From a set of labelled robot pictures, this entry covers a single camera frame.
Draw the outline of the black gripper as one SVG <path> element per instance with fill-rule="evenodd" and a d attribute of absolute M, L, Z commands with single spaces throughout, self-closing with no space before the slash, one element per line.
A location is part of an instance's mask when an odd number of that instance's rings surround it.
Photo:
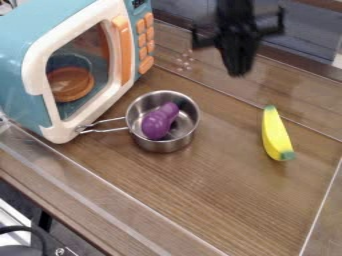
<path fill-rule="evenodd" d="M 216 0 L 215 34 L 200 39 L 198 25 L 191 29 L 192 48 L 215 46 L 231 77 L 244 76 L 250 72 L 260 39 L 284 32 L 282 7 L 272 13 L 276 25 L 263 28 L 258 26 L 254 11 L 252 0 Z"/>

